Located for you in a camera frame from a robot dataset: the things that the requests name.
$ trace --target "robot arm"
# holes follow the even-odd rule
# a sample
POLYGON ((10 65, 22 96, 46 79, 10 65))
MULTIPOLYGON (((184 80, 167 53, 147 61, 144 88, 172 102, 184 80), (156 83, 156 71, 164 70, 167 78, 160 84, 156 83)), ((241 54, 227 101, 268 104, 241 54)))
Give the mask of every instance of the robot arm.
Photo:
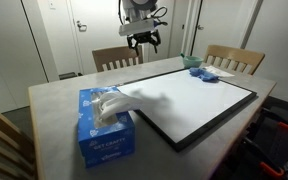
POLYGON ((162 7, 157 9, 157 0, 122 1, 125 12, 125 22, 127 21, 128 23, 123 24, 120 13, 121 0, 119 0, 119 18, 122 24, 119 29, 120 36, 127 36, 129 48, 135 49, 136 52, 138 44, 148 42, 154 46, 155 52, 157 53, 156 46, 161 44, 161 39, 156 26, 167 25, 166 22, 161 22, 159 20, 159 18, 163 17, 167 13, 167 8, 162 7), (162 9, 165 9, 164 14, 156 16, 157 12, 162 9))

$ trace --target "door handle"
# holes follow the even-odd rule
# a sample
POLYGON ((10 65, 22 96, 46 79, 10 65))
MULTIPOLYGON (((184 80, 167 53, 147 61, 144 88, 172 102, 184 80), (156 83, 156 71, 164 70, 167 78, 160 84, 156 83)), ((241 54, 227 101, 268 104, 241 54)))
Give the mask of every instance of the door handle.
POLYGON ((202 27, 201 25, 197 25, 197 29, 198 29, 198 30, 203 30, 204 27, 202 27))
POLYGON ((81 21, 76 21, 77 27, 80 31, 86 31, 87 30, 87 25, 82 24, 81 21))

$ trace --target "red object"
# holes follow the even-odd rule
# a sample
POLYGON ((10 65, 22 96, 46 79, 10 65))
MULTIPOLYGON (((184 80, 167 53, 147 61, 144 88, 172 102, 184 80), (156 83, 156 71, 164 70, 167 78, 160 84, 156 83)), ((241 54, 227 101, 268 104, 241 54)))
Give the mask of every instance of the red object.
POLYGON ((265 162, 260 163, 260 167, 266 172, 268 175, 275 179, 282 179, 284 175, 284 170, 280 168, 280 172, 276 172, 274 169, 272 169, 269 165, 267 165, 265 162))
POLYGON ((283 122, 279 122, 278 123, 279 126, 283 127, 284 129, 287 129, 288 130, 288 124, 285 124, 283 122))

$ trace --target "white board surface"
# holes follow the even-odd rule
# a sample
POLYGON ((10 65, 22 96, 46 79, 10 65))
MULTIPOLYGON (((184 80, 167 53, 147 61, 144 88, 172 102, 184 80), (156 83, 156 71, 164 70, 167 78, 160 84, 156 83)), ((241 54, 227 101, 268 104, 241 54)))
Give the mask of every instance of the white board surface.
POLYGON ((192 77, 188 70, 118 89, 142 99, 141 111, 175 143, 252 93, 222 81, 203 82, 192 77))

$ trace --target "blue cloth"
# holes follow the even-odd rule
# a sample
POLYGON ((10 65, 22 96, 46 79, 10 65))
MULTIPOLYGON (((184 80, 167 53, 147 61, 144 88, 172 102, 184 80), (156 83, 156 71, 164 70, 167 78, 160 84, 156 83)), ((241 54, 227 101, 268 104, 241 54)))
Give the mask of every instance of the blue cloth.
POLYGON ((201 68, 190 68, 189 71, 190 71, 190 74, 192 76, 198 77, 202 81, 218 80, 218 76, 216 76, 210 72, 207 72, 206 70, 201 69, 201 68))

